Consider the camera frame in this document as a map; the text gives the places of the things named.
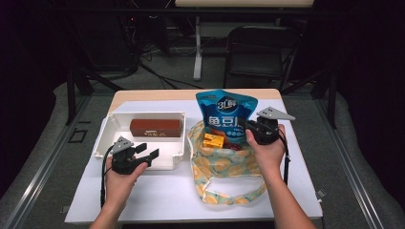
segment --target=red-brown rectangular box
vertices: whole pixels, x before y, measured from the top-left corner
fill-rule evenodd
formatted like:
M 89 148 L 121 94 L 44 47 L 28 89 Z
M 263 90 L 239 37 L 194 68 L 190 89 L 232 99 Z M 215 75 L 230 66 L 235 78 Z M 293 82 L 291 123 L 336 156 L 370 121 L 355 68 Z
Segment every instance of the red-brown rectangular box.
M 181 122 L 178 119 L 132 119 L 132 136 L 180 137 Z

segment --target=yellow patterned bag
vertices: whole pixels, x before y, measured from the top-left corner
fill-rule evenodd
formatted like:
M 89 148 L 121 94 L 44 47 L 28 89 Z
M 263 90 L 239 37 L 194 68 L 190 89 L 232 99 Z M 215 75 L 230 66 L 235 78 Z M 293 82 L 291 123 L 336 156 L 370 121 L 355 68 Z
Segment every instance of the yellow patterned bag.
M 260 196 L 265 190 L 265 182 L 254 190 L 233 197 L 209 189 L 212 178 L 224 177 L 261 177 L 253 150 L 249 145 L 242 146 L 241 151 L 231 149 L 203 147 L 205 134 L 203 122 L 198 122 L 188 133 L 191 152 L 191 170 L 200 199 L 211 204 L 248 203 Z

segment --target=blue snack bag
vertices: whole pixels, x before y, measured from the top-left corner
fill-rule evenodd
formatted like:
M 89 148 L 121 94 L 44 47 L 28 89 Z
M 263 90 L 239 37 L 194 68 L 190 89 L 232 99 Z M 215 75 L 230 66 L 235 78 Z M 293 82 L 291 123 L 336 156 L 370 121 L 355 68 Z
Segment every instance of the blue snack bag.
M 245 142 L 245 130 L 238 125 L 238 118 L 249 119 L 256 109 L 257 98 L 221 89 L 197 93 L 196 98 L 206 133 L 224 136 L 224 143 Z

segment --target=forearm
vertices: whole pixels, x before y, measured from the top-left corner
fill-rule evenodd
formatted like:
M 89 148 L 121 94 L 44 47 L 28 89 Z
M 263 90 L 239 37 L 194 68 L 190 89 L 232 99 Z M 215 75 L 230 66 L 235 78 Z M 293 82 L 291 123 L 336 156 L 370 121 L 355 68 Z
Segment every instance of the forearm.
M 277 228 L 315 228 L 281 178 L 280 172 L 264 175 Z
M 90 228 L 115 228 L 121 212 L 122 210 L 118 206 L 106 202 Z

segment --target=person's left hand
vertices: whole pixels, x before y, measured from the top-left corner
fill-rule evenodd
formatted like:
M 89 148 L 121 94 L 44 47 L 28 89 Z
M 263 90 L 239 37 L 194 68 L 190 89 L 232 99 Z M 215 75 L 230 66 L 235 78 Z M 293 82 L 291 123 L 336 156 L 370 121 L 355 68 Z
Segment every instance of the person's left hand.
M 106 161 L 106 200 L 105 204 L 113 204 L 120 211 L 125 208 L 126 200 L 137 182 L 137 178 L 146 170 L 148 164 L 141 163 L 130 175 L 121 175 L 110 169 L 112 167 L 112 157 Z

